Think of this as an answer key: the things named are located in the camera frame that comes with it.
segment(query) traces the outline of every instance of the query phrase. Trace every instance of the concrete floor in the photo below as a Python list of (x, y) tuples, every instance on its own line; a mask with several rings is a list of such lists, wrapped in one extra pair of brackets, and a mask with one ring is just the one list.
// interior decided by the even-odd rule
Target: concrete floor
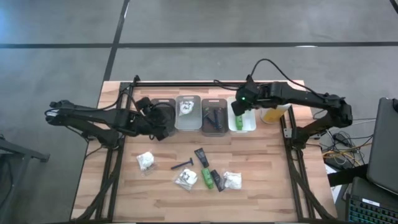
[[(112, 43), (123, 0), (0, 0), (0, 44)], [(131, 0), (120, 42), (398, 41), (388, 0)], [(68, 99), (96, 106), (111, 49), (0, 49), (0, 133), (50, 153), (32, 161), (9, 223), (69, 219), (86, 142), (53, 127), (43, 112)], [(271, 58), (315, 91), (345, 96), (355, 118), (376, 116), (378, 99), (397, 97), (398, 47), (119, 49), (110, 80), (242, 80)], [(261, 64), (258, 80), (280, 80)], [(346, 128), (353, 136), (373, 123)], [(366, 160), (369, 148), (365, 149)]]

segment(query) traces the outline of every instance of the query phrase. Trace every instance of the clear plastic bin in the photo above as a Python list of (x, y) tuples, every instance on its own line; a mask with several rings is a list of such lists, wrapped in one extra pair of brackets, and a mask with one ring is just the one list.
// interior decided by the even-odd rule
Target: clear plastic bin
[[(175, 99), (155, 98), (155, 99), (151, 99), (150, 102), (153, 103), (154, 105), (158, 104), (156, 107), (159, 107), (166, 114), (170, 114), (171, 116), (173, 115), (173, 108), (175, 110)], [(167, 131), (169, 132), (169, 137), (173, 136), (177, 132), (177, 130), (175, 129), (175, 117), (172, 117), (171, 119), (169, 119), (169, 117), (167, 117), (166, 127), (167, 127)]]
[(224, 136), (229, 130), (226, 100), (204, 99), (201, 101), (201, 107), (203, 115), (201, 131), (203, 135), (208, 137)]
[[(179, 131), (199, 131), (202, 124), (201, 115), (201, 99), (200, 96), (190, 95), (190, 96), (178, 96), (175, 99), (175, 128)], [(191, 101), (193, 102), (192, 111), (188, 114), (183, 114), (180, 110), (181, 102)]]
[(254, 131), (256, 130), (256, 114), (253, 110), (247, 110), (242, 114), (242, 119), (243, 119), (243, 127), (242, 130), (238, 130), (236, 127), (236, 122), (235, 122), (235, 114), (234, 111), (232, 110), (231, 103), (235, 101), (235, 97), (228, 97), (227, 98), (227, 103), (228, 103), (228, 126), (229, 130), (236, 132), (236, 133), (246, 133), (249, 131)]

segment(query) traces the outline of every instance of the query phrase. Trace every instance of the yellow bottle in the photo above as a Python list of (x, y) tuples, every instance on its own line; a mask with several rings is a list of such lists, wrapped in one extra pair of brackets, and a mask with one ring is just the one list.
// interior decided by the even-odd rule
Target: yellow bottle
[(288, 110), (291, 106), (290, 103), (286, 105), (278, 105), (276, 109), (274, 108), (263, 108), (260, 112), (261, 120), (267, 124), (278, 123), (280, 117)]

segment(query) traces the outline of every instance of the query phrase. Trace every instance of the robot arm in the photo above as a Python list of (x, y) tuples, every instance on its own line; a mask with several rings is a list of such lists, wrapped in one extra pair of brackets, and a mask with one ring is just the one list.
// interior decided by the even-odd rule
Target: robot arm
[(246, 83), (239, 87), (235, 95), (236, 101), (231, 104), (236, 116), (246, 110), (258, 108), (276, 108), (277, 105), (294, 103), (298, 105), (320, 108), (327, 114), (304, 127), (292, 130), (292, 146), (305, 148), (309, 137), (322, 133), (331, 127), (344, 128), (352, 124), (351, 106), (344, 98), (336, 95), (312, 93), (293, 89), (286, 82), (256, 84), (248, 75)]
[[(51, 102), (52, 109), (45, 112), (48, 124), (70, 126), (82, 132), (84, 136), (94, 136), (107, 147), (117, 147), (119, 133), (127, 136), (151, 135), (161, 141), (169, 136), (166, 122), (173, 118), (165, 114), (150, 102), (148, 97), (137, 101), (139, 110), (144, 114), (129, 109), (99, 110), (74, 105), (68, 100)], [(106, 124), (109, 129), (102, 129), (93, 122)]]

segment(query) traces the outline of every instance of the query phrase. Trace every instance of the butcher block tabletop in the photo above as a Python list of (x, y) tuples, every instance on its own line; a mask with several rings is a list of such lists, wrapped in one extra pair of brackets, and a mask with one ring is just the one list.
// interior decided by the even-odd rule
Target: butcher block tabletop
[[(104, 82), (99, 108), (116, 101), (119, 85), (120, 82)], [(135, 87), (133, 93), (136, 101), (145, 96), (154, 99), (176, 98), (179, 95), (227, 99), (234, 96), (235, 91), (220, 87)], [(293, 105), (293, 109), (297, 126), (313, 121), (309, 107)], [(249, 133), (230, 131), (223, 137), (206, 137), (200, 131), (177, 132), (160, 142), (156, 139), (151, 141), (148, 136), (127, 137), (113, 221), (297, 221), (280, 124), (263, 123), (259, 112), (256, 110), (256, 130)], [(309, 143), (317, 144), (317, 141), (309, 140)], [(99, 146), (98, 141), (91, 141), (87, 153)], [(214, 187), (209, 190), (201, 174), (202, 164), (194, 153), (199, 148), (203, 148), (210, 170), (216, 169), (220, 175), (225, 171), (241, 173), (242, 189), (218, 192)], [(156, 168), (150, 174), (143, 175), (136, 157), (148, 151), (155, 157)], [(174, 183), (181, 170), (170, 168), (188, 161), (190, 157), (194, 165), (187, 167), (197, 173), (198, 180), (189, 192)], [(320, 148), (307, 146), (303, 150), (303, 158), (311, 191), (326, 210), (336, 216)], [(81, 215), (98, 193), (105, 159), (106, 149), (101, 149), (85, 160), (71, 218)], [(301, 190), (300, 198), (304, 217), (308, 217)], [(108, 205), (109, 195), (106, 196), (103, 216), (106, 216)]]

